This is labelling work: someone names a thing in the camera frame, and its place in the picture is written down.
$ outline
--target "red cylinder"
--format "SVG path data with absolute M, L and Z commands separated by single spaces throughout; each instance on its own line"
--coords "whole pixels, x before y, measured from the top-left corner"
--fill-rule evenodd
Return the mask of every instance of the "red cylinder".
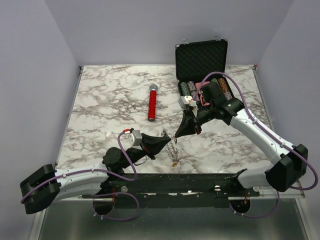
M 157 85 L 151 85 L 149 97 L 149 111 L 148 111 L 148 121 L 154 122 L 156 120 L 156 103 L 157 103 Z

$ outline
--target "white wall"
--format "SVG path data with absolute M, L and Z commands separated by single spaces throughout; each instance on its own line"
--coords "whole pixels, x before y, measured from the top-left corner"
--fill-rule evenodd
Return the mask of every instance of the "white wall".
M 0 7 L 0 239 L 28 239 L 19 184 L 53 164 L 79 67 L 43 0 Z
M 175 45 L 229 40 L 227 64 L 257 64 L 293 0 L 45 0 L 81 65 L 174 64 Z
M 320 173 L 320 1 L 295 0 L 260 61 L 257 73 L 276 131 L 309 149 Z M 307 187 L 314 181 L 307 170 Z M 306 200 L 320 236 L 319 186 Z

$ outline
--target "metal floor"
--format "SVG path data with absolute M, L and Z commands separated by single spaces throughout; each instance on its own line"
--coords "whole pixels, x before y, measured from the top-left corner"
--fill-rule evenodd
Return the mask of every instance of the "metal floor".
M 275 200 L 252 200 L 251 215 L 264 214 Z M 129 216 L 133 209 L 116 209 L 113 217 Z M 46 211 L 41 240 L 307 240 L 295 199 L 281 200 L 269 217 L 249 219 L 230 209 L 158 208 L 142 209 L 128 222 L 93 217 L 92 202 L 65 200 Z

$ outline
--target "marble table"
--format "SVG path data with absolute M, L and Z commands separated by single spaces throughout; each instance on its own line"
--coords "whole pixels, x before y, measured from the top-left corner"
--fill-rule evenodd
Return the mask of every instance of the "marble table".
M 239 84 L 252 112 L 269 125 L 252 66 L 227 66 L 225 72 Z M 155 122 L 147 120 L 151 84 L 159 87 Z M 239 98 L 231 82 L 230 87 Z M 174 65 L 85 66 L 57 168 L 86 167 L 102 161 L 110 147 L 118 147 L 117 136 L 123 129 L 159 137 L 163 129 L 174 134 L 183 117 L 178 99 Z M 156 160 L 148 159 L 136 167 L 137 172 L 236 173 L 271 164 L 249 139 L 222 120 L 212 120 L 202 129 L 200 135 L 178 138 L 177 166 L 164 149 Z M 125 137 L 122 142 L 125 148 L 130 147 Z

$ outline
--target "screw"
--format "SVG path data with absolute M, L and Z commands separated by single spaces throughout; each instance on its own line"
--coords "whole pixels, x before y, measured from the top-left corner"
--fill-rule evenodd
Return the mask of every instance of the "screw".
M 128 188 L 126 186 L 121 187 L 121 192 L 123 193 L 128 192 Z
M 216 185 L 216 186 L 214 186 L 214 190 L 215 190 L 216 192 L 220 192 L 220 191 L 221 191 L 221 188 L 220 188 L 219 185 Z
M 260 191 L 260 187 L 259 187 L 259 186 L 254 186 L 254 187 L 253 187 L 253 191 L 259 192 L 259 191 Z

